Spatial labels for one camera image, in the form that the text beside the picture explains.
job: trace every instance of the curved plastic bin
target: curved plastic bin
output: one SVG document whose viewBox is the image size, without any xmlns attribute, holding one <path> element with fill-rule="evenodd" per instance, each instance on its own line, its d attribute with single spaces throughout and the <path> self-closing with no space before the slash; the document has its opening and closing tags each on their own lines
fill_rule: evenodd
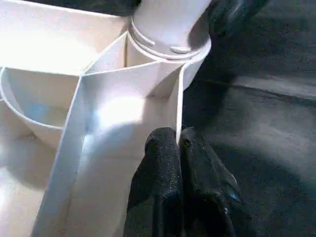
<svg viewBox="0 0 316 237">
<path fill-rule="evenodd" d="M 77 76 L 3 68 L 0 93 L 37 137 L 56 148 L 78 79 Z"/>
</svg>

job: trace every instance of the white plastic compartment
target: white plastic compartment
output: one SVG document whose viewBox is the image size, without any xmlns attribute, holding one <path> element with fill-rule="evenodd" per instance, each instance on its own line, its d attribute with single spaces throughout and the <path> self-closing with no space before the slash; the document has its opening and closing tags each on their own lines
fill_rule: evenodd
<svg viewBox="0 0 316 237">
<path fill-rule="evenodd" d="M 161 126 L 179 138 L 210 40 L 168 61 L 137 45 L 129 18 L 18 0 L 0 15 L 0 236 L 122 236 L 145 140 Z"/>
<path fill-rule="evenodd" d="M 122 236 L 148 135 L 164 126 L 180 135 L 182 81 L 161 64 L 81 78 L 34 236 Z"/>
<path fill-rule="evenodd" d="M 128 17 L 0 0 L 0 65 L 79 75 L 124 33 Z"/>
<path fill-rule="evenodd" d="M 78 76 L 3 68 L 0 94 L 43 142 L 57 148 Z"/>
</svg>

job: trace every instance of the dark fabric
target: dark fabric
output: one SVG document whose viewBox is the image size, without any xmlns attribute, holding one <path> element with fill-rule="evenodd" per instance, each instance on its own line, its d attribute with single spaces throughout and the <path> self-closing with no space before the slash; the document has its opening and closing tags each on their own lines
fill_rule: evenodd
<svg viewBox="0 0 316 237">
<path fill-rule="evenodd" d="M 183 130 L 180 150 L 186 233 L 201 236 L 194 230 L 201 222 L 205 236 L 256 236 L 235 178 L 203 135 L 193 128 Z"/>
<path fill-rule="evenodd" d="M 132 15 L 140 0 L 32 0 L 33 2 L 118 16 Z"/>
<path fill-rule="evenodd" d="M 227 37 L 240 32 L 268 1 L 219 0 L 209 8 L 210 32 Z"/>
<path fill-rule="evenodd" d="M 180 153 L 171 128 L 153 131 L 131 183 L 125 237 L 178 237 L 183 229 Z"/>
</svg>

